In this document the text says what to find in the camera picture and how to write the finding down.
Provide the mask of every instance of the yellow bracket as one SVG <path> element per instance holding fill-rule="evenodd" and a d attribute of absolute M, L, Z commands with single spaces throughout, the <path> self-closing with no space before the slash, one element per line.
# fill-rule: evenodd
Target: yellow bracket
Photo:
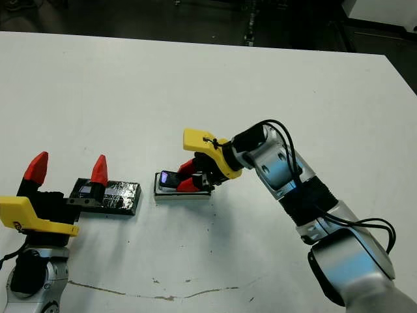
<path fill-rule="evenodd" d="M 212 158 L 220 171 L 229 179 L 234 179 L 242 174 L 242 170 L 234 171 L 230 168 L 224 159 L 222 147 L 214 148 L 213 143 L 204 141 L 203 138 L 213 140 L 215 137 L 210 132 L 204 130 L 197 130 L 192 128 L 184 129 L 183 145 L 184 150 L 202 152 Z M 219 139 L 218 143 L 223 144 L 228 142 L 227 139 Z"/>
<path fill-rule="evenodd" d="M 38 218 L 26 197 L 0 197 L 0 219 L 6 227 L 19 231 L 32 230 L 61 233 L 75 237 L 79 228 L 75 225 L 51 222 Z"/>

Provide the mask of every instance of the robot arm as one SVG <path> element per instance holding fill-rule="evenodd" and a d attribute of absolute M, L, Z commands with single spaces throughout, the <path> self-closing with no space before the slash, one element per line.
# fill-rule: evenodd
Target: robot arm
<path fill-rule="evenodd" d="M 284 129 L 289 143 L 273 123 Z M 184 133 L 185 149 L 210 151 L 207 153 L 210 157 L 213 151 L 221 153 L 220 161 L 213 159 L 222 165 L 218 167 L 224 180 L 238 177 L 242 168 L 255 169 L 296 224 L 303 242 L 312 245 L 309 264 L 331 301 L 345 306 L 347 312 L 417 312 L 417 304 L 392 282 L 395 273 L 388 253 L 366 228 L 369 225 L 366 222 L 372 219 L 359 221 L 345 203 L 332 195 L 294 150 L 291 137 L 281 123 L 260 122 L 229 142 L 200 136 L 195 139 L 200 145 L 189 144 L 189 132 L 193 130 Z M 221 162 L 233 172 L 224 170 Z M 395 241 L 395 230 L 390 229 L 394 240 L 388 252 Z"/>
<path fill-rule="evenodd" d="M 23 246 L 0 260 L 17 256 L 7 280 L 5 313 L 58 313 L 68 282 L 66 248 L 78 235 L 74 223 L 87 209 L 102 207 L 107 178 L 106 158 L 98 158 L 91 175 L 88 198 L 64 198 L 61 192 L 40 192 L 48 153 L 40 153 L 23 176 L 16 197 L 0 197 L 0 220 L 26 236 Z"/>

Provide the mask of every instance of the red gripper fingertip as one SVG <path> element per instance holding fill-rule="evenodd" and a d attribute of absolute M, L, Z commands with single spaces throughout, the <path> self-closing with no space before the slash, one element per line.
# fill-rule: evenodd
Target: red gripper fingertip
<path fill-rule="evenodd" d="M 92 183 L 100 183 L 103 186 L 107 186 L 107 162 L 104 155 L 100 155 L 96 164 L 94 165 L 93 172 L 91 174 Z"/>
<path fill-rule="evenodd" d="M 48 168 L 48 152 L 39 153 L 29 164 L 24 179 L 27 181 L 34 181 L 42 185 L 45 181 L 46 169 Z"/>
<path fill-rule="evenodd" d="M 178 173 L 181 174 L 194 174 L 195 173 L 195 166 L 193 163 L 193 159 L 185 162 L 183 165 L 180 166 Z"/>
<path fill-rule="evenodd" d="M 200 190 L 196 186 L 194 186 L 193 178 L 190 177 L 186 179 L 185 181 L 182 181 L 178 185 L 177 191 L 178 192 L 199 192 Z"/>

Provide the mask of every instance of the dark background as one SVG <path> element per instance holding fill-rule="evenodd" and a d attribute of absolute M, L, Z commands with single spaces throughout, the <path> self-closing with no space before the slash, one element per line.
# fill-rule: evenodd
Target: dark background
<path fill-rule="evenodd" d="M 341 1 L 174 1 L 35 0 L 9 13 L 0 0 L 0 31 L 385 54 L 417 93 L 417 35 L 349 20 Z"/>

